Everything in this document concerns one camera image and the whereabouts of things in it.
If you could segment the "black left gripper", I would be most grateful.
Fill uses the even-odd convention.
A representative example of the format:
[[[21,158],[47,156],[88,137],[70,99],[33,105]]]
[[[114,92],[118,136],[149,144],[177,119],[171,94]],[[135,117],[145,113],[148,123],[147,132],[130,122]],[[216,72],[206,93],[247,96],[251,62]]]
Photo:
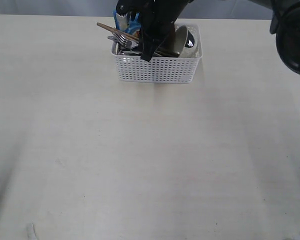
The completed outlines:
[[[189,0],[119,0],[116,12],[123,16],[139,14],[142,42],[141,59],[150,62],[158,48],[170,50],[175,41],[175,21]]]

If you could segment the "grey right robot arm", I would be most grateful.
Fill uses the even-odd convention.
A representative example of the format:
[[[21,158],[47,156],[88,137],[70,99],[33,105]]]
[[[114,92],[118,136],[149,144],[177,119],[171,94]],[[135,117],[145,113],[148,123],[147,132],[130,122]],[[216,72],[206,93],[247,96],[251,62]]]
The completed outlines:
[[[254,0],[272,10],[269,32],[275,35],[278,56],[284,65],[300,75],[300,0]]]

